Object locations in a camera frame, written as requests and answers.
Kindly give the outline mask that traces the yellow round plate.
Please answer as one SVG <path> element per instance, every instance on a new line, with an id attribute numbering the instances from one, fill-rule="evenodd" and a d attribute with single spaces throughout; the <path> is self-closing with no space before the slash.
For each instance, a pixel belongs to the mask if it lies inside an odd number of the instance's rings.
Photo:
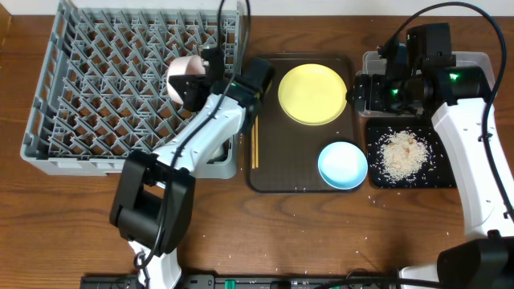
<path id="1" fill-rule="evenodd" d="M 281 79 L 278 100 L 294 121 L 319 126 L 332 122 L 347 104 L 344 80 L 331 68 L 308 63 L 292 68 Z"/>

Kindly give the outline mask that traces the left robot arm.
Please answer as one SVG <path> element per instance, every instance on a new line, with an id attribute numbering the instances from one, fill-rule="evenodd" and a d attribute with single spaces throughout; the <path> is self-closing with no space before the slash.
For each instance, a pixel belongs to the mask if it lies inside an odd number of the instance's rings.
<path id="1" fill-rule="evenodd" d="M 227 139 L 251 126 L 271 82 L 250 72 L 233 77 L 170 142 L 128 155 L 109 221 L 135 251 L 137 287 L 177 286 L 177 246 L 190 225 L 198 172 Z"/>

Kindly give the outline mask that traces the white pink shallow bowl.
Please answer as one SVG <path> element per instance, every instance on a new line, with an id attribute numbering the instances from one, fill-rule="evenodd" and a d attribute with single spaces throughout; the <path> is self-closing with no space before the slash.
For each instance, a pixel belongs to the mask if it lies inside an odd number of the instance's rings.
<path id="1" fill-rule="evenodd" d="M 174 59 L 167 70 L 165 77 L 166 89 L 168 96 L 176 104 L 183 104 L 182 98 L 179 96 L 176 87 L 169 83 L 170 76 L 183 76 L 183 75 L 200 75 L 204 76 L 206 69 L 203 66 L 203 60 L 199 55 L 183 56 Z"/>

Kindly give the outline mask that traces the light blue bowl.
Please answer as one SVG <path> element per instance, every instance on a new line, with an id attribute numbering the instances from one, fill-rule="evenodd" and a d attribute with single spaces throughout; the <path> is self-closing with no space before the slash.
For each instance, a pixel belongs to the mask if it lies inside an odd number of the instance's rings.
<path id="1" fill-rule="evenodd" d="M 368 162 L 356 145 L 338 141 L 325 146 L 318 156 L 317 168 L 324 182 L 340 190 L 356 189 L 368 173 Z"/>

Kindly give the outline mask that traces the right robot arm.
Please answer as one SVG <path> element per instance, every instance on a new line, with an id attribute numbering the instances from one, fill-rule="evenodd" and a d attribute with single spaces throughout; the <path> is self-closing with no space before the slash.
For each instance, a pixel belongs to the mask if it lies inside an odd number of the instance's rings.
<path id="1" fill-rule="evenodd" d="M 398 272 L 403 288 L 513 286 L 513 176 L 494 132 L 493 92 L 481 67 L 431 67 L 417 75 L 359 74 L 349 91 L 355 106 L 398 111 L 422 105 L 446 151 L 463 207 L 467 242 L 436 263 Z"/>

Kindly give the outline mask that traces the rice leftovers pile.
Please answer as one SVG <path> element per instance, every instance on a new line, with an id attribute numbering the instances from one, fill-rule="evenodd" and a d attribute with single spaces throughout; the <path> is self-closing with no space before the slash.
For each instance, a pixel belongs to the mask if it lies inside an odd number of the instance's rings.
<path id="1" fill-rule="evenodd" d="M 430 163 L 433 149 L 429 142 L 413 131 L 394 132 L 391 128 L 373 143 L 377 149 L 372 167 L 377 169 L 379 181 L 388 185 L 405 182 L 413 185 L 416 175 Z"/>

